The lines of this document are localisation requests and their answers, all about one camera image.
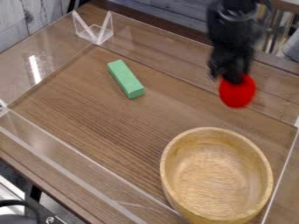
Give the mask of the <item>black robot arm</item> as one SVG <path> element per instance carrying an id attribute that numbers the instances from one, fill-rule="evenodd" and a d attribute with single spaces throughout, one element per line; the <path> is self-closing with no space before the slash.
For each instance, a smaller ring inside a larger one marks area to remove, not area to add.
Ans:
<path id="1" fill-rule="evenodd" d="M 268 16 L 257 19 L 257 6 L 272 10 L 271 0 L 213 0 L 207 8 L 207 36 L 212 43 L 209 76 L 231 84 L 243 82 L 255 56 L 257 41 L 267 31 Z"/>

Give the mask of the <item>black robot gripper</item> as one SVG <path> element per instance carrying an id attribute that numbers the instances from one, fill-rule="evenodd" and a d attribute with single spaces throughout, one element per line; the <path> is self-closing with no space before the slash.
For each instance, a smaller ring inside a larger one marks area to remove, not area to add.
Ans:
<path id="1" fill-rule="evenodd" d="M 209 77 L 221 77 L 231 84 L 240 84 L 243 73 L 249 75 L 253 54 L 255 44 L 251 41 L 237 46 L 213 42 L 208 59 Z"/>

